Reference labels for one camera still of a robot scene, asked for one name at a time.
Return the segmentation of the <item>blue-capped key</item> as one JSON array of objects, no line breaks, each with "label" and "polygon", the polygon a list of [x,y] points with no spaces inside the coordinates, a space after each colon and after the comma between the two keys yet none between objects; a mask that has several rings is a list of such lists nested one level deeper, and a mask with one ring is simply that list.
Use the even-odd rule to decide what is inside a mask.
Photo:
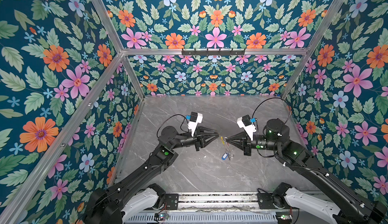
[{"label": "blue-capped key", "polygon": [[225,153],[222,155],[221,159],[222,159],[222,160],[232,160],[233,157],[234,157],[233,154],[231,154],[231,153],[229,153],[229,152],[225,152]]}]

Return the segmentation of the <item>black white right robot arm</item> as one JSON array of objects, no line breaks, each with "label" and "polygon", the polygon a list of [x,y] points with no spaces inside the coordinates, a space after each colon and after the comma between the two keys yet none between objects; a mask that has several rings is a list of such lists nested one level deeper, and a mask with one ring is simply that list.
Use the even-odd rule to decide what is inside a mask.
[{"label": "black white right robot arm", "polygon": [[281,183],[272,193],[274,205],[284,204],[310,213],[331,224],[380,224],[386,221],[387,207],[355,193],[330,173],[304,146],[290,139],[289,127],[280,119],[271,119],[258,134],[254,119],[240,117],[237,124],[243,132],[226,138],[226,142],[250,156],[252,150],[268,150],[285,167],[313,183],[329,200],[304,194],[289,184]]}]

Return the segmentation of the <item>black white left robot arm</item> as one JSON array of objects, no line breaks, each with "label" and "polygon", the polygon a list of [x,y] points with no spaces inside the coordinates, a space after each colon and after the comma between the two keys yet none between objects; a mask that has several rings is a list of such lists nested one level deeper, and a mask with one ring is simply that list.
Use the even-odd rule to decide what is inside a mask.
[{"label": "black white left robot arm", "polygon": [[123,224],[148,208],[161,208],[166,192],[157,184],[145,184],[164,172],[178,157],[176,148],[195,146],[199,151],[216,140],[219,134],[209,128],[197,127],[192,133],[178,133],[165,127],[159,144],[148,159],[134,172],[107,190],[96,189],[85,209],[85,224]]}]

